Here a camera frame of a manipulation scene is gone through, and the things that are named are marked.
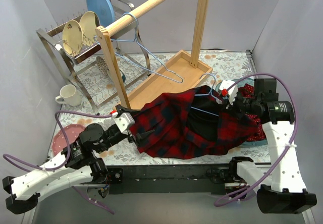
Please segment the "light blue wire hanger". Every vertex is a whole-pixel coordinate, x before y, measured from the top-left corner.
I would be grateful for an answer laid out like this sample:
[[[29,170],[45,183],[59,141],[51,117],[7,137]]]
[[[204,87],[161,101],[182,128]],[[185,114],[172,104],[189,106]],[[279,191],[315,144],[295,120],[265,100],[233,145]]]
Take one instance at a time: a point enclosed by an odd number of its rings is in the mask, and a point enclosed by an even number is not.
[[[212,76],[214,78],[214,80],[216,80],[216,77],[215,75],[213,75],[212,73],[203,73],[201,76],[200,76],[200,79],[203,77],[203,76]],[[212,98],[214,99],[218,99],[220,100],[221,102],[224,102],[224,98],[222,96],[219,96],[219,95],[214,95],[213,92],[214,92],[214,87],[215,83],[213,83],[213,85],[209,88],[209,92],[208,93],[204,93],[204,94],[196,94],[194,95],[195,97],[204,97],[204,96],[211,96]],[[208,111],[205,111],[205,110],[202,110],[202,109],[199,109],[199,108],[196,108],[196,107],[193,107],[191,106],[192,109],[194,110],[198,110],[198,111],[201,111],[203,113],[206,113],[206,114],[210,114],[210,115],[213,115],[213,116],[216,116],[218,117],[217,114],[214,114],[214,113],[211,113],[211,112],[208,112]]]

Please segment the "red plaid skirt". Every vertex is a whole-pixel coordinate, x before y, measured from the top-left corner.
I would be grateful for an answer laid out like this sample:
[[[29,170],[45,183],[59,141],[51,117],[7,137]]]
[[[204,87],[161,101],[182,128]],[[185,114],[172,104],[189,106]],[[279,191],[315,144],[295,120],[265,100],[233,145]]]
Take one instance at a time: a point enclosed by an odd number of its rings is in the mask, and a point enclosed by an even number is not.
[[[181,93],[162,93],[134,115],[133,135],[154,129],[139,152],[152,157],[191,159],[204,155],[226,155],[255,134],[258,126],[244,114],[235,114],[211,96],[203,85]],[[217,114],[194,110],[191,106]]]

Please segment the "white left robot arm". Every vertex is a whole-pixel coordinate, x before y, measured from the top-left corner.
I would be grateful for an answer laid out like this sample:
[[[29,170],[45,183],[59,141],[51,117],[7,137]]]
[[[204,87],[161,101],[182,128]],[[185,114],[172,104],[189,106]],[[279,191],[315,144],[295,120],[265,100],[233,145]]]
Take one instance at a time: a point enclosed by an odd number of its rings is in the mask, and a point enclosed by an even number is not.
[[[125,138],[144,140],[153,131],[137,136],[122,134],[116,125],[104,130],[99,124],[88,125],[71,143],[42,166],[20,176],[7,176],[3,188],[9,193],[6,208],[22,214],[35,208],[50,195],[78,184],[103,184],[105,197],[112,184],[122,182],[123,170],[106,167],[104,160],[95,156],[108,150]]]

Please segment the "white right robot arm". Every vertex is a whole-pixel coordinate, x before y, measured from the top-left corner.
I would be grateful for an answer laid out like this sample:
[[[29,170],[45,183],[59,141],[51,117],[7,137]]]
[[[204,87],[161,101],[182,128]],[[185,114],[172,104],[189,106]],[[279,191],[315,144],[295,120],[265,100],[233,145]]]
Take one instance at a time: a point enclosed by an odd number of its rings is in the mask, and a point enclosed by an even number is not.
[[[220,84],[219,93],[226,97],[230,109],[260,118],[271,167],[262,171],[250,158],[232,158],[229,178],[233,182],[244,180],[247,187],[219,198],[214,203],[216,207],[247,200],[250,192],[256,194],[262,213],[300,214],[317,204],[316,195],[308,192],[298,165],[294,143],[298,130],[295,104],[293,100],[278,100],[279,82],[281,80],[274,76],[255,79],[252,98],[246,98],[238,91],[239,80],[224,80]]]

